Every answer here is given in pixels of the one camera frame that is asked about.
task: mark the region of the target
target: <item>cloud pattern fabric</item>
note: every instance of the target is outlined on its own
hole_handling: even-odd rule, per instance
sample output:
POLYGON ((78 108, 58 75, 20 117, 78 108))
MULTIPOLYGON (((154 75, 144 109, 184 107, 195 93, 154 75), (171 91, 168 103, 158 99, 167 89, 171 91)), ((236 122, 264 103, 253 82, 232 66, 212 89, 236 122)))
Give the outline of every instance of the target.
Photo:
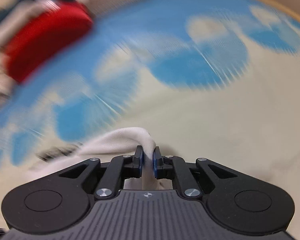
POLYGON ((144 0, 100 20, 0 111, 0 164, 38 145, 86 141, 129 112, 148 69, 173 89, 227 89, 244 78, 243 38, 274 53, 300 51, 300 23, 255 0, 144 0))

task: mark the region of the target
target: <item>metal screw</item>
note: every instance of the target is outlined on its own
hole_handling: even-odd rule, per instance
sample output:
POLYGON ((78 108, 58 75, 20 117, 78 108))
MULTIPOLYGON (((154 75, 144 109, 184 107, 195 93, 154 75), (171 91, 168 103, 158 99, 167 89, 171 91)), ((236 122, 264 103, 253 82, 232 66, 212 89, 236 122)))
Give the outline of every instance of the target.
POLYGON ((96 194, 99 197, 108 197, 112 194, 112 191, 108 188, 101 188, 97 190, 96 194))
POLYGON ((195 188, 188 188, 185 190, 185 195, 188 197, 197 197, 200 195, 200 191, 195 188))

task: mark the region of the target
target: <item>ribbed gray plate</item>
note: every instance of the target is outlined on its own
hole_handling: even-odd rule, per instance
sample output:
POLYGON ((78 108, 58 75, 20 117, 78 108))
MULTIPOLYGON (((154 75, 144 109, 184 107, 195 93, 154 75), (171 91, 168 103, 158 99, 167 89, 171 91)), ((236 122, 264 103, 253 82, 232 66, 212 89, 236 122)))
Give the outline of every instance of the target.
POLYGON ((291 240, 285 232, 244 236, 216 224, 198 201, 175 190, 122 190, 98 201, 81 222, 64 231, 36 236, 10 230, 2 240, 291 240))

